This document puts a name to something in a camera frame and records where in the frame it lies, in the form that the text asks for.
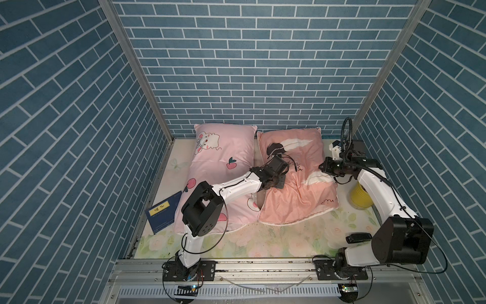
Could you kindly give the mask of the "salmon pink feather pillow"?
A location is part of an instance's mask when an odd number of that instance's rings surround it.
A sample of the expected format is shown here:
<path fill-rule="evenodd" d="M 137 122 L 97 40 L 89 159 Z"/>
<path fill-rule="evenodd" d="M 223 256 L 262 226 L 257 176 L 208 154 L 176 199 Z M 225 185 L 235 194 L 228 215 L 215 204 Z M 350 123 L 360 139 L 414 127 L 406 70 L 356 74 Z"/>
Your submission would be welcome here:
<path fill-rule="evenodd" d="M 323 173 L 321 129 L 289 129 L 259 132 L 264 161 L 281 155 L 289 164 L 282 189 L 266 191 L 258 221 L 266 225 L 291 225 L 339 208 L 337 183 Z"/>

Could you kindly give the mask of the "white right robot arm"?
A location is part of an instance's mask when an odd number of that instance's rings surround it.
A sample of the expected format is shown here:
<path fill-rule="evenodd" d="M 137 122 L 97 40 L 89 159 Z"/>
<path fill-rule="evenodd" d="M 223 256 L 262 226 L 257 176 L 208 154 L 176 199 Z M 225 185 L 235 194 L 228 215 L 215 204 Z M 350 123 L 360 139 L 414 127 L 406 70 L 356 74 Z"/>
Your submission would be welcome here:
<path fill-rule="evenodd" d="M 340 251 L 344 265 L 421 265 L 426 262 L 434 226 L 429 219 L 419 217 L 406 205 L 378 160 L 363 157 L 333 160 L 326 157 L 319 169 L 333 177 L 354 177 L 370 196 L 382 221 L 370 241 Z"/>

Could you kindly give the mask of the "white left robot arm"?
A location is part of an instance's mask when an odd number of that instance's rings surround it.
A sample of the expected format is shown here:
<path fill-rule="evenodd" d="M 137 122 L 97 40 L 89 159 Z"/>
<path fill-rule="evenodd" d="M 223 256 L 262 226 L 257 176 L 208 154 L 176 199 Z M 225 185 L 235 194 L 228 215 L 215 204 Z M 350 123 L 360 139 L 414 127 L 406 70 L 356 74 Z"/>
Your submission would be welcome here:
<path fill-rule="evenodd" d="M 177 263 L 187 270 L 195 269 L 204 252 L 204 236 L 216 226 L 221 211 L 228 212 L 227 204 L 245 195 L 277 187 L 281 177 L 289 171 L 289 164 L 276 155 L 261 167 L 253 167 L 242 176 L 210 185 L 200 182 L 182 206 L 184 236 Z"/>

